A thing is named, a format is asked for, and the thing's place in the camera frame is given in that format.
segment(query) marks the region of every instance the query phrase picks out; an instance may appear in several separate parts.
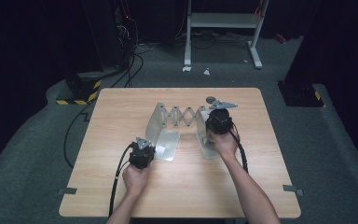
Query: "table top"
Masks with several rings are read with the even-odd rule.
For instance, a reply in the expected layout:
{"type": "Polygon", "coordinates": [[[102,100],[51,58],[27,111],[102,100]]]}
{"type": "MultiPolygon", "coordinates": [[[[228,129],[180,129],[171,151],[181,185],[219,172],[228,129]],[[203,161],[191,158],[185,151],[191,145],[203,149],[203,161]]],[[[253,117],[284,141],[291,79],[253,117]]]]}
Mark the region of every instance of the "table top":
{"type": "MultiPolygon", "coordinates": [[[[60,214],[64,217],[107,217],[117,165],[124,149],[145,137],[146,125],[158,102],[181,111],[208,104],[206,97],[238,104],[228,111],[238,128],[249,174],[267,193],[278,217],[300,216],[292,185],[269,114],[256,88],[131,88],[103,89],[78,153],[60,214]]],[[[197,141],[196,122],[167,130],[180,133],[173,161],[154,159],[147,187],[133,217],[244,217],[232,179],[220,158],[206,160],[197,141]]],[[[115,206],[126,192],[120,176],[115,206]]]]}

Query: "black cable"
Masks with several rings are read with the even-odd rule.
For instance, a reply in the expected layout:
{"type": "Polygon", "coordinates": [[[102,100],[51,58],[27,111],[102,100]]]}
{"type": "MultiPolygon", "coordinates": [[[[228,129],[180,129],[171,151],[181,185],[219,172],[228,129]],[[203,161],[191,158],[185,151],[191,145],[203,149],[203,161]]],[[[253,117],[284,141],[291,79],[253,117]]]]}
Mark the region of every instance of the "black cable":
{"type": "Polygon", "coordinates": [[[96,102],[96,98],[88,105],[86,105],[79,113],[77,113],[76,117],[72,120],[71,124],[69,125],[68,129],[66,130],[66,134],[65,134],[65,137],[63,139],[63,156],[65,157],[65,161],[66,163],[68,163],[68,165],[73,169],[74,168],[74,165],[69,162],[69,159],[68,159],[68,155],[66,154],[66,142],[68,140],[68,135],[69,135],[69,131],[71,130],[72,128],[72,125],[74,125],[75,123],[75,120],[80,116],[80,115],[85,115],[86,117],[84,118],[84,121],[90,121],[88,119],[88,113],[84,113],[84,111],[90,106],[92,105],[94,102],[96,102]]]}
{"type": "Polygon", "coordinates": [[[127,154],[127,151],[130,149],[130,147],[133,147],[135,143],[131,143],[127,146],[127,148],[124,150],[123,152],[123,155],[121,155],[121,159],[120,159],[120,162],[118,163],[118,166],[117,166],[117,170],[116,170],[116,175],[115,175],[115,182],[113,183],[113,187],[112,187],[112,193],[111,193],[111,196],[110,196],[110,204],[109,204],[109,217],[112,216],[113,214],[113,205],[114,205],[114,202],[115,202],[115,196],[116,196],[116,188],[117,188],[117,182],[118,182],[118,176],[120,175],[120,171],[121,169],[123,168],[121,166],[121,163],[123,162],[123,159],[124,157],[126,156],[127,154]]]}
{"type": "MultiPolygon", "coordinates": [[[[249,173],[248,160],[246,159],[245,150],[243,149],[243,146],[241,144],[240,135],[238,134],[238,137],[237,137],[231,130],[228,129],[228,127],[226,127],[226,125],[224,125],[222,120],[220,120],[216,115],[214,115],[214,117],[216,118],[217,121],[220,122],[220,124],[223,127],[225,127],[226,131],[228,131],[231,134],[231,136],[234,138],[234,140],[237,142],[238,148],[240,149],[240,153],[241,153],[242,167],[246,171],[246,173],[249,173]]],[[[235,132],[238,133],[237,126],[234,124],[234,122],[231,121],[231,123],[232,123],[233,127],[235,128],[235,132]]]]}
{"type": "Polygon", "coordinates": [[[138,72],[142,69],[142,67],[144,66],[144,59],[138,55],[138,54],[134,54],[133,56],[137,56],[139,59],[141,59],[141,66],[138,68],[138,70],[136,70],[136,72],[129,78],[129,80],[127,81],[126,85],[124,87],[127,87],[128,83],[131,82],[131,80],[138,74],[138,72]]]}

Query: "dark background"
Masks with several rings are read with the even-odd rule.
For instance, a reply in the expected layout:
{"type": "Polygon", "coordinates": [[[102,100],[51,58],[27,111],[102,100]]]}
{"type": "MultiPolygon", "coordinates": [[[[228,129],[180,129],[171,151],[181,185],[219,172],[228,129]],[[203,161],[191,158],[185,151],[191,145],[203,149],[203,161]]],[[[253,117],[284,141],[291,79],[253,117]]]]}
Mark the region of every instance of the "dark background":
{"type": "MultiPolygon", "coordinates": [[[[74,55],[95,52],[98,48],[94,37],[90,35],[90,27],[84,22],[86,15],[80,13],[85,10],[81,2],[62,1],[62,5],[54,7],[69,7],[73,10],[72,13],[78,11],[76,19],[79,24],[84,24],[83,28],[77,29],[76,34],[72,33],[70,37],[83,38],[80,41],[80,52],[74,53],[78,49],[67,48],[68,45],[62,43],[67,41],[67,36],[55,33],[62,59],[72,71],[76,70],[74,55]]],[[[172,42],[180,27],[183,1],[128,2],[133,6],[131,10],[139,12],[138,17],[149,17],[153,21],[152,26],[157,27],[160,32],[160,36],[150,36],[150,33],[155,32],[150,32],[150,24],[143,21],[139,26],[140,35],[172,42]],[[137,2],[143,2],[143,5],[137,5],[137,2]],[[148,7],[159,13],[150,13],[152,9],[148,10],[148,7]],[[156,17],[166,20],[158,24],[156,17]]],[[[241,12],[239,8],[244,8],[245,12],[253,12],[257,5],[254,1],[230,1],[222,4],[222,1],[217,0],[205,1],[205,4],[203,1],[194,1],[194,4],[195,11],[219,9],[226,12],[241,12]]],[[[0,152],[23,122],[46,105],[46,90],[67,77],[67,74],[62,73],[62,64],[51,53],[49,40],[44,35],[45,26],[40,24],[43,18],[37,17],[40,13],[48,13],[47,9],[43,1],[0,0],[0,152]]],[[[60,20],[48,19],[48,22],[56,27],[60,20]]],[[[287,39],[305,36],[293,64],[305,65],[301,69],[292,69],[291,76],[295,77],[294,82],[298,85],[318,82],[326,86],[339,116],[358,148],[358,1],[271,1],[261,36],[272,38],[276,34],[284,35],[287,39]]],[[[71,43],[78,42],[79,39],[74,38],[71,43]]],[[[101,63],[97,58],[98,55],[94,55],[89,60],[101,63]]],[[[101,69],[102,66],[91,69],[88,67],[77,72],[101,69]]]]}

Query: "white metal stand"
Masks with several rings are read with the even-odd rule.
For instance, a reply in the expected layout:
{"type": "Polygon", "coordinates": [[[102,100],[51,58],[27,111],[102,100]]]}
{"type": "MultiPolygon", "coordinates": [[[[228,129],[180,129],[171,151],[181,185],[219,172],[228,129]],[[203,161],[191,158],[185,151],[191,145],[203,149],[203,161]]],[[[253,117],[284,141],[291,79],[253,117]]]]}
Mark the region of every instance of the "white metal stand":
{"type": "Polygon", "coordinates": [[[264,0],[261,8],[261,17],[254,21],[254,14],[238,13],[192,13],[191,0],[188,0],[187,11],[187,31],[186,31],[186,49],[185,49],[185,67],[191,68],[191,28],[192,27],[220,27],[220,28],[255,28],[254,38],[248,41],[248,47],[251,51],[255,68],[262,69],[263,65],[258,57],[255,45],[266,16],[266,10],[269,0],[264,0]]]}

